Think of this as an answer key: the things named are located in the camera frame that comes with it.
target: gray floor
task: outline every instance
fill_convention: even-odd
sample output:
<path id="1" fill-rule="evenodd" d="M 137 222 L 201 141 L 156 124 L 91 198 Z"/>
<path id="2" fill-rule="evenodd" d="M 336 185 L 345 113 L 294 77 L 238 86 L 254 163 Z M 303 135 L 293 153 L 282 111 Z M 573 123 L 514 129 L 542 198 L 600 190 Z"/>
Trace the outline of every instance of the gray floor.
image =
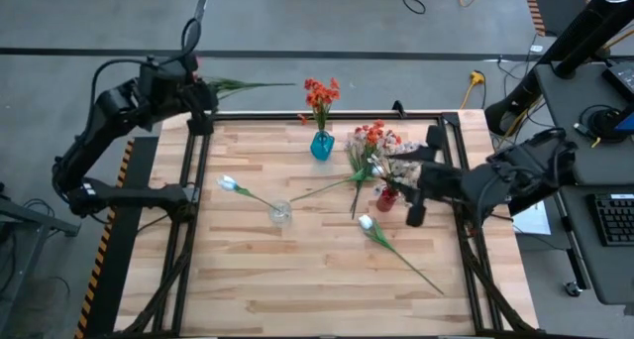
<path id="1" fill-rule="evenodd" d="M 209 0 L 201 49 L 381 51 L 524 54 L 534 36 L 524 0 L 478 0 L 471 9 L 456 0 L 423 0 L 424 16 L 400 0 Z M 0 0 L 0 47 L 174 49 L 181 25 L 197 0 Z M 550 39 L 536 44 L 549 45 Z M 634 54 L 634 45 L 619 46 Z M 105 58 L 79 56 L 0 56 L 0 180 L 18 202 L 48 201 L 60 217 L 71 216 L 50 187 L 53 157 L 62 153 L 85 122 L 91 74 Z M 515 63 L 505 62 L 505 68 Z M 487 101 L 503 96 L 494 62 L 389 60 L 210 59 L 201 73 L 250 81 L 301 83 L 307 76 L 337 77 L 339 109 L 385 109 L 398 99 L 410 109 L 449 109 L 460 105 L 469 73 L 487 80 Z M 516 69 L 521 74 L 523 67 Z M 135 68 L 107 70 L 99 89 L 135 75 Z M 509 80 L 509 89 L 513 80 Z M 224 110 L 303 108 L 299 87 L 250 91 L 223 101 Z M 481 89 L 469 104 L 478 108 Z M 546 108 L 535 115 L 549 123 Z M 520 139 L 538 131 L 532 124 Z M 125 140 L 116 142 L 91 175 L 114 181 Z M 52 317 L 24 305 L 23 332 L 49 338 L 72 336 L 94 261 L 101 226 L 84 221 L 75 239 L 55 236 L 47 243 L 30 296 L 49 304 Z M 572 271 L 566 255 L 520 239 L 522 257 L 541 326 L 549 332 L 629 338 L 634 320 L 622 306 L 601 305 L 592 291 L 580 298 L 562 292 Z M 65 278 L 71 287 L 51 280 Z"/>

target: black metal frame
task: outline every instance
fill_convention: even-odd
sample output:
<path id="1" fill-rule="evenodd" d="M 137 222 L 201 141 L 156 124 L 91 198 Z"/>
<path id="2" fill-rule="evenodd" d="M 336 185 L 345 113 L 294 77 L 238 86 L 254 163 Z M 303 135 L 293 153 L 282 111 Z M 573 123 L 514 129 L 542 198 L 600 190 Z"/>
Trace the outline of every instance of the black metal frame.
<path id="1" fill-rule="evenodd" d="M 430 120 L 435 121 L 441 129 L 445 132 L 446 141 L 449 141 L 448 134 L 448 126 L 451 125 L 451 128 L 454 131 L 454 137 L 456 141 L 458 158 L 460 162 L 460 167 L 463 170 L 467 170 L 469 168 L 469 163 L 467 160 L 467 150 L 465 149 L 465 142 L 462 135 L 462 129 L 460 125 L 460 120 L 458 113 L 456 112 L 411 112 L 409 114 L 405 114 L 402 110 L 402 106 L 400 103 L 395 103 L 393 111 L 388 112 L 333 112 L 330 115 L 331 120 L 373 120 L 373 119 L 384 119 L 384 120 L 397 120 L 397 119 L 408 119 L 408 120 Z M 296 120 L 295 113 L 289 112 L 262 112 L 262 113 L 218 113 L 215 117 L 216 121 L 239 121 L 239 120 L 249 120 L 249 121 L 273 121 L 273 120 Z M 189 181 L 189 173 L 191 170 L 191 164 L 193 160 L 193 151 L 194 144 L 196 141 L 196 137 L 191 133 L 187 136 L 187 143 L 185 146 L 185 154 L 183 156 L 183 163 L 180 172 L 180 180 L 179 183 L 182 186 L 187 186 Z M 199 165 L 206 165 L 207 163 L 207 155 L 209 146 L 211 143 L 211 136 L 203 136 L 200 156 L 198 158 Z M 446 163 L 453 165 L 453 159 L 451 150 L 449 147 L 449 142 L 445 142 L 445 146 L 443 147 L 443 157 Z M 191 255 L 193 251 L 194 245 L 194 237 L 196 232 L 196 225 L 198 219 L 198 210 L 200 205 L 200 192 L 202 190 L 202 184 L 204 180 L 205 167 L 198 167 L 196 172 L 196 177 L 194 181 L 194 196 L 192 198 L 193 210 L 195 212 L 194 217 L 187 223 L 185 241 L 176 260 L 176 246 L 178 234 L 180 232 L 181 223 L 172 222 L 171 228 L 168 235 L 167 240 L 167 249 L 165 252 L 165 259 L 163 263 L 163 271 L 161 275 L 161 285 L 159 286 L 157 292 L 151 299 L 146 309 L 142 311 L 141 315 L 145 316 L 145 324 L 149 322 L 149 320 L 153 317 L 155 320 L 153 322 L 153 326 L 150 332 L 143 332 L 146 325 L 143 325 L 143 328 L 138 327 L 133 331 L 124 331 L 117 332 L 106 335 L 109 338 L 173 338 L 180 336 L 180 327 L 182 324 L 182 315 L 185 303 L 185 296 L 187 291 L 187 283 L 188 283 L 188 275 L 189 275 L 189 264 L 191 260 Z M 462 210 L 460 206 L 457 204 L 453 205 L 457 233 L 459 237 L 459 246 L 461 247 L 461 256 L 463 257 L 463 265 L 465 271 L 465 280 L 467 286 L 467 293 L 469 297 L 472 319 L 474 323 L 475 333 L 479 333 L 482 330 L 486 330 L 484 328 L 484 323 L 482 321 L 481 308 L 478 301 L 477 288 L 474 272 L 467 265 L 465 260 L 465 249 L 464 246 L 468 246 L 468 234 L 466 231 L 466 214 Z M 475 235 L 475 245 L 477 248 L 479 263 L 482 266 L 482 270 L 484 273 L 491 279 L 491 269 L 490 262 L 488 260 L 488 254 L 486 252 L 486 244 L 484 242 L 484 237 L 482 232 L 479 232 Z M 166 306 L 166 294 L 169 289 L 173 286 L 175 282 L 175 278 L 179 277 L 178 285 L 176 289 L 176 299 L 174 302 L 174 311 L 171 320 L 171 326 L 169 329 L 163 329 L 163 319 L 165 314 L 165 306 Z M 500 311 L 497 308 L 494 300 L 492 300 L 491 296 L 487 293 L 487 301 L 489 311 L 491 313 L 491 322 L 494 331 L 503 330 L 502 321 L 500 316 Z"/>

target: wooden table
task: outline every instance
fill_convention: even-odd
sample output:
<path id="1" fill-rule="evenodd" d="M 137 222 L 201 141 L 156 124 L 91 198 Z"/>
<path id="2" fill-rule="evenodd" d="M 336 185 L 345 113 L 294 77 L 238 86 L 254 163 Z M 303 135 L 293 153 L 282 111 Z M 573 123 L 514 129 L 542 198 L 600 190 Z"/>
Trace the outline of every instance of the wooden table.
<path id="1" fill-rule="evenodd" d="M 473 168 L 493 149 L 483 113 L 470 110 L 459 115 Z M 187 138 L 185 121 L 182 116 L 163 123 L 151 186 L 178 182 Z M 263 204 L 216 184 L 219 176 L 228 174 L 253 193 L 275 200 L 343 179 L 352 173 L 344 142 L 355 127 L 370 122 L 329 123 L 336 144 L 326 163 L 314 160 L 308 150 L 314 127 L 294 121 L 216 123 L 181 335 L 474 333 L 449 205 L 427 201 L 423 226 L 407 227 L 404 205 L 378 212 L 373 184 L 368 183 L 357 208 L 359 215 L 375 217 L 391 244 L 443 290 L 441 295 L 362 233 L 349 212 L 353 183 L 293 202 L 292 223 L 283 228 L 272 225 Z M 386 121 L 385 127 L 406 141 L 423 141 L 432 123 L 397 120 Z M 196 167 L 191 171 L 193 176 Z M 507 214 L 507 209 L 499 207 L 496 213 Z M 157 216 L 158 210 L 144 211 L 140 225 Z M 168 229 L 166 220 L 137 237 L 116 329 L 129 325 L 158 287 Z M 524 320 L 537 326 L 511 223 L 489 218 L 484 229 L 496 284 Z M 490 327 L 485 296 L 481 287 L 478 290 Z M 165 325 L 171 319 L 170 301 L 167 308 Z"/>

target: wheel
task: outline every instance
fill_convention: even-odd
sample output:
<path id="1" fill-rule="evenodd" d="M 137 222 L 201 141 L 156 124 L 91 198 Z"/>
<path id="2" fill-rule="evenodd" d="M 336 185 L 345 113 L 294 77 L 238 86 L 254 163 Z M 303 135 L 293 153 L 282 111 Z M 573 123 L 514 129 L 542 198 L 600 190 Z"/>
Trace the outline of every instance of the wheel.
<path id="1" fill-rule="evenodd" d="M 569 296 L 578 297 L 583 292 L 583 289 L 579 288 L 577 281 L 572 281 L 564 284 L 564 289 Z"/>

